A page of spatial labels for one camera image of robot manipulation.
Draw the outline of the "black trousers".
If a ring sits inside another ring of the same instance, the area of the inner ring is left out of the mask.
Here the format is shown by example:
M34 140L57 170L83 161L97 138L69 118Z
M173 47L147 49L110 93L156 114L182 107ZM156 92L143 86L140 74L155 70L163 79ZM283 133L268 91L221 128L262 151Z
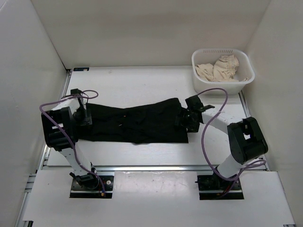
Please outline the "black trousers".
M87 104L92 124L77 126L79 139L88 141L188 143L187 130L175 127L181 109L178 98L150 105L116 108Z

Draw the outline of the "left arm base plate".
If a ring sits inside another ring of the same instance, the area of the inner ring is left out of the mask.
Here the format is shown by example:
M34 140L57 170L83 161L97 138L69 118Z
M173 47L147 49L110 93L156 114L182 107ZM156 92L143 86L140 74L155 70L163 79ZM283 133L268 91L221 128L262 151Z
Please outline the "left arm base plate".
M81 199L111 199L113 195L114 176L99 175L104 187L99 182L99 179L94 175L84 176L83 179L76 177L73 172L70 172L73 178L71 183L70 198Z

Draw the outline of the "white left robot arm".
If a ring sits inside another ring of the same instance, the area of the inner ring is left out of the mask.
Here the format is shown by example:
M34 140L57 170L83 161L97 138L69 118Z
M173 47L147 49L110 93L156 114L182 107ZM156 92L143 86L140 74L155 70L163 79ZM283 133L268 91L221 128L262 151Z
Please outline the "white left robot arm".
M73 168L72 178L90 190L100 184L93 164L78 148L77 127L91 124L87 109L80 96L66 97L60 101L39 106L45 142L59 152Z

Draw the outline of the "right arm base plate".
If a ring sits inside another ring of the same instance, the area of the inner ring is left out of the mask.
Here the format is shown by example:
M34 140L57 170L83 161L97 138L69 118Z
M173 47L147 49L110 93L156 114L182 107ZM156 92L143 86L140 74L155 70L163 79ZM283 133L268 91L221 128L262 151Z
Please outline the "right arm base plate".
M201 201L244 199L239 179L226 181L216 174L198 175L195 183L198 185Z

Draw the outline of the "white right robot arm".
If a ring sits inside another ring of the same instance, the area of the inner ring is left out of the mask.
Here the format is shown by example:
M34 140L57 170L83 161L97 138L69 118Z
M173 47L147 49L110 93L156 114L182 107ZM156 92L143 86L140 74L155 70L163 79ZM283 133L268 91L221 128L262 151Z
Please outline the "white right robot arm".
M175 120L175 126L184 127L188 132L197 132L200 124L204 124L201 135L202 153L209 167L213 170L213 185L218 189L225 188L231 181L238 180L240 174L246 170L259 167L265 163L254 159L268 152L268 145L253 117L240 119L213 109L205 112L182 110ZM206 153L205 134L208 126L228 135L230 155L217 167L214 167Z

